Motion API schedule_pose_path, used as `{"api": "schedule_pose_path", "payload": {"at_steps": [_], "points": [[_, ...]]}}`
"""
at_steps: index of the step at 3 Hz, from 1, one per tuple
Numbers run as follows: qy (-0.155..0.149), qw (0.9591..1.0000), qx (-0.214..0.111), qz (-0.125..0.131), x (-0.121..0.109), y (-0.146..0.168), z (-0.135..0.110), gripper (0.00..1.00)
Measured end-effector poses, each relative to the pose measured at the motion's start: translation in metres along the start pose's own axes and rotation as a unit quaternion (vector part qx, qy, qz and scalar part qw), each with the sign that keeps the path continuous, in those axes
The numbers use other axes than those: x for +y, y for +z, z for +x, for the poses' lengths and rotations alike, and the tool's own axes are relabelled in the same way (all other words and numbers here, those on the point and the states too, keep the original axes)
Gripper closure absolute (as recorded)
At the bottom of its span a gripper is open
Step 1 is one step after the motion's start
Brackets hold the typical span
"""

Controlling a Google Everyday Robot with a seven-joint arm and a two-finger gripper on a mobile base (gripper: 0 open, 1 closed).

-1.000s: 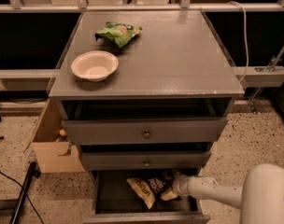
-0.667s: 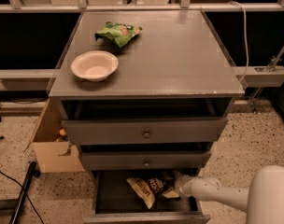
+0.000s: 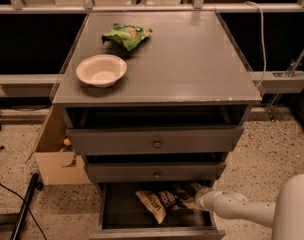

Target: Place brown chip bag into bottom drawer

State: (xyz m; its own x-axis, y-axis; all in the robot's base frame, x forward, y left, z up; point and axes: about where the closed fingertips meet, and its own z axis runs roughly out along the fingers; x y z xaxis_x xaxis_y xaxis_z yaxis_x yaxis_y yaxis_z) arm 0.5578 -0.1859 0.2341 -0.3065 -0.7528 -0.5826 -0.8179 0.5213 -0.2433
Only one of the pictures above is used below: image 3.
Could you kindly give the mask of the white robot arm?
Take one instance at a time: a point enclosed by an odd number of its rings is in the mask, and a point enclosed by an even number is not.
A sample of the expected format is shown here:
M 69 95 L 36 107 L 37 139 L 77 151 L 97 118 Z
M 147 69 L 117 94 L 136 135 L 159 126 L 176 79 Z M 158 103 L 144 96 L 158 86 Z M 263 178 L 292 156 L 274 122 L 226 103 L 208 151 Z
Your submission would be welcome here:
M 304 174 L 287 180 L 276 202 L 250 202 L 238 192 L 193 183 L 195 207 L 226 220 L 241 219 L 272 229 L 271 240 L 304 240 Z

